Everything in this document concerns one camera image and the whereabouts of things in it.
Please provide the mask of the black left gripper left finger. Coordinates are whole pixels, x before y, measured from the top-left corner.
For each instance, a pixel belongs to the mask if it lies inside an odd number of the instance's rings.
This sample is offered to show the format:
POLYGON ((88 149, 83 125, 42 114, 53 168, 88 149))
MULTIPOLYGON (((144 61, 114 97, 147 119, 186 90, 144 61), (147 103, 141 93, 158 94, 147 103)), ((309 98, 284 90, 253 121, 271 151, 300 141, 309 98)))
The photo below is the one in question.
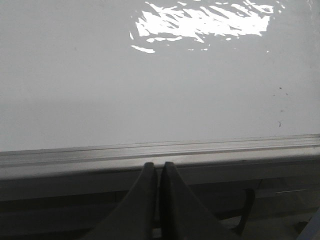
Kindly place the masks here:
POLYGON ((152 239, 158 191, 158 176, 152 162, 147 162, 118 206, 83 240, 152 239))

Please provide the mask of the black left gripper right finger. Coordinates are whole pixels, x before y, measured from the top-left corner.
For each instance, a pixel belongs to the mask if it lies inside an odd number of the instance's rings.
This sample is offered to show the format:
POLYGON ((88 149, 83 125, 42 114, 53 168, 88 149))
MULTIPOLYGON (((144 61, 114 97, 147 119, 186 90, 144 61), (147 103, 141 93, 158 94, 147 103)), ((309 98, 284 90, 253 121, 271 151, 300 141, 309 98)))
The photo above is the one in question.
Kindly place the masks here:
POLYGON ((166 162, 161 173, 159 215, 164 240, 240 239, 200 202, 172 162, 166 162))

